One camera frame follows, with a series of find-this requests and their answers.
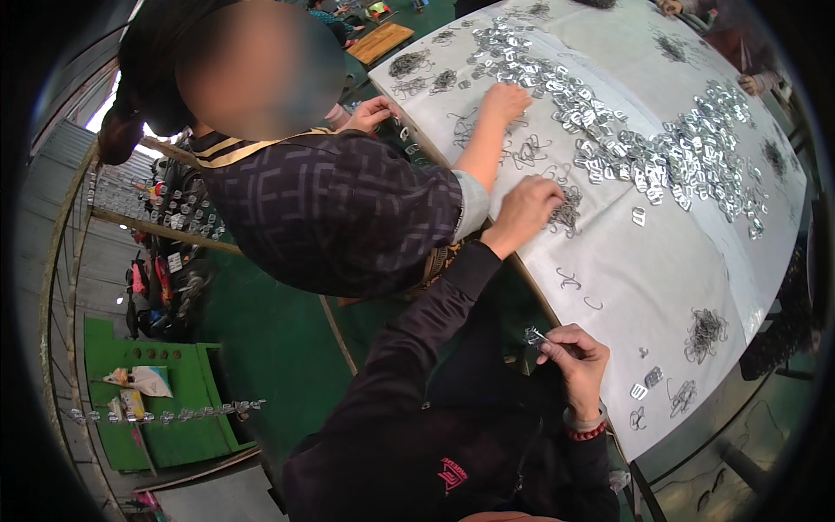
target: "hand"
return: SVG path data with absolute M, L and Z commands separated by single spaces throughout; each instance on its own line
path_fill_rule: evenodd
M 609 361 L 609 347 L 597 342 L 576 324 L 557 327 L 545 336 L 548 342 L 542 343 L 542 353 L 536 363 L 543 364 L 548 359 L 556 362 L 563 371 L 574 419 L 580 422 L 595 420 L 600 415 L 600 383 Z M 566 347 L 569 344 L 576 348 Z
M 478 107 L 478 123 L 495 124 L 504 130 L 532 102 L 528 93 L 517 84 L 493 84 Z
M 678 0 L 655 0 L 655 5 L 658 6 L 666 17 L 681 13 L 681 2 Z
M 391 117 L 392 110 L 390 107 L 393 107 L 392 101 L 385 96 L 377 96 L 364 101 L 359 104 L 351 119 L 340 130 L 356 129 L 362 132 L 371 132 L 384 119 Z
M 742 90 L 749 93 L 751 96 L 757 96 L 760 92 L 762 92 L 760 84 L 757 83 L 753 76 L 743 74 L 736 82 L 740 87 L 742 87 Z
M 551 211 L 564 199 L 562 189 L 553 181 L 540 175 L 525 177 L 502 199 L 502 210 L 481 235 L 481 242 L 499 259 L 506 258 L 542 230 Z

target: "white tablecloth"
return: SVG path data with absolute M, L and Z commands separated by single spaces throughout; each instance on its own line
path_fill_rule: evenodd
M 473 87 L 430 95 L 427 90 L 405 99 L 391 86 L 397 80 L 388 75 L 390 59 L 369 74 L 384 94 L 395 99 L 412 127 L 412 137 L 425 150 L 437 151 L 437 161 L 448 165 L 460 156 L 453 144 L 454 116 L 469 114 L 495 82 L 485 76 L 472 80 L 475 65 L 466 58 L 477 49 L 472 31 L 491 28 L 493 17 L 513 6 L 526 8 L 534 0 L 510 0 L 468 15 L 471 28 L 456 31 L 453 44 L 441 47 L 433 36 L 446 28 L 460 28 L 461 20 L 415 42 L 403 52 L 431 50 L 431 71 L 407 76 L 431 76 L 446 68 L 458 71 L 458 82 L 470 80 Z M 695 108 L 694 95 L 705 96 L 706 83 L 716 79 L 736 80 L 736 70 L 684 23 L 664 18 L 646 0 L 621 0 L 610 11 L 599 11 L 567 0 L 549 2 L 551 19 L 518 21 L 511 26 L 535 25 L 524 37 L 533 45 L 531 58 L 550 58 L 562 63 L 572 76 L 584 80 L 595 96 L 612 109 L 623 110 L 628 126 L 644 136 L 663 132 L 662 121 L 677 120 L 679 113 Z M 672 63 L 656 48 L 653 37 L 663 33 L 691 43 L 688 62 Z M 489 59 L 488 55 L 479 61 Z M 794 153 L 760 99 L 749 99 L 757 129 L 744 124 L 735 127 L 741 144 L 736 152 L 751 157 L 763 173 L 762 188 L 770 195 L 766 230 L 759 241 L 750 241 L 750 221 L 744 216 L 733 225 L 716 207 L 713 199 L 694 198 L 691 212 L 684 212 L 666 190 L 664 203 L 650 206 L 646 197 L 630 183 L 606 181 L 591 185 L 585 170 L 574 167 L 569 183 L 583 194 L 573 239 L 563 233 L 543 231 L 519 251 L 519 256 L 563 324 L 576 322 L 611 348 L 602 398 L 609 408 L 612 425 L 625 457 L 635 459 L 664 438 L 706 399 L 733 368 L 759 329 L 782 282 L 802 211 L 806 178 L 795 166 Z M 531 134 L 540 143 L 547 160 L 536 167 L 517 170 L 511 159 L 499 168 L 491 199 L 490 215 L 495 218 L 502 197 L 519 180 L 542 173 L 551 164 L 571 162 L 574 141 L 582 134 L 568 134 L 550 116 L 557 109 L 550 96 L 536 99 L 524 118 L 528 127 L 512 126 L 509 137 L 518 150 Z M 787 174 L 780 181 L 762 153 L 765 138 L 774 139 L 787 160 Z M 754 183 L 744 179 L 743 185 Z M 646 208 L 646 225 L 631 220 L 633 206 Z M 561 285 L 557 274 L 575 274 L 582 287 Z M 688 362 L 684 355 L 692 309 L 717 310 L 728 321 L 728 338 L 716 344 L 716 355 L 702 363 Z M 650 350 L 641 358 L 639 347 Z M 630 396 L 633 383 L 660 367 L 665 379 L 646 398 Z M 673 414 L 671 395 L 682 383 L 696 384 L 696 402 L 686 412 Z M 630 427 L 630 415 L 644 407 L 641 426 Z

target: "corrugated metal wall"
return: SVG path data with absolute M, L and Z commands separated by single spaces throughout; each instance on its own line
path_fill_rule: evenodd
M 26 180 L 23 182 L 21 199 L 18 202 L 13 243 L 15 311 L 21 342 L 28 355 L 30 377 L 38 389 L 41 388 L 42 378 L 38 351 L 38 299 L 45 269 L 45 258 L 52 238 L 54 222 L 69 189 L 69 182 L 94 138 L 93 133 L 68 121 L 62 121 L 56 126 L 30 164 Z M 119 169 L 137 179 L 145 179 L 149 177 L 151 161 L 152 159 L 148 156 L 134 152 L 128 163 L 121 165 Z M 81 190 L 79 197 L 76 198 L 75 211 L 70 219 L 70 223 L 74 223 L 74 226 L 68 224 L 67 241 L 64 242 L 58 259 L 58 279 L 55 281 L 53 299 L 55 315 L 52 325 L 55 361 L 53 380 L 58 394 L 58 406 L 65 413 L 72 407 L 72 403 L 70 387 L 66 379 L 69 373 L 62 340 L 67 335 L 67 317 L 63 299 L 68 297 L 68 271 L 73 265 L 73 245 L 82 215 L 78 203 L 82 199 L 86 200 L 86 189 Z M 76 306 L 76 317 L 79 320 L 76 346 L 78 347 L 78 371 L 83 398 L 87 397 L 87 389 L 84 384 L 86 382 L 83 359 L 84 332 L 81 318 L 89 315 L 112 320 L 114 334 L 117 337 L 128 336 L 124 321 L 127 300 L 117 305 L 116 297 L 124 290 L 125 271 L 129 268 L 129 263 L 136 256 L 138 249 L 129 233 L 119 229 L 117 225 L 98 220 L 90 221 L 81 259 Z M 150 480 L 122 476 L 111 471 L 98 443 L 98 435 L 94 427 L 91 426 L 91 428 L 104 472 L 114 487 L 117 499 L 122 504 L 130 499 L 130 491 L 134 487 L 148 483 Z M 70 450 L 76 459 L 89 460 L 86 457 L 87 451 L 78 427 L 72 422 L 65 422 L 64 429 L 67 432 Z M 99 483 L 91 467 L 88 464 L 79 464 L 78 470 L 90 489 L 91 495 L 99 502 L 99 505 L 103 504 L 104 493 L 99 490 Z M 105 508 L 103 513 L 109 515 L 110 511 Z

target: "red logo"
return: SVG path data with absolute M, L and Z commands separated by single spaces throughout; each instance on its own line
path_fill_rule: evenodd
M 447 491 L 467 480 L 467 472 L 461 469 L 461 466 L 446 457 L 441 459 L 441 462 L 443 463 L 443 471 L 438 474 L 438 477 L 447 483 Z

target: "patterned black shirt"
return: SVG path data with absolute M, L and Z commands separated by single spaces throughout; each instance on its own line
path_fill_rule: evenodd
M 277 142 L 212 132 L 191 140 L 209 197 L 241 251 L 278 281 L 373 297 L 423 278 L 453 240 L 461 188 L 360 131 L 312 129 Z

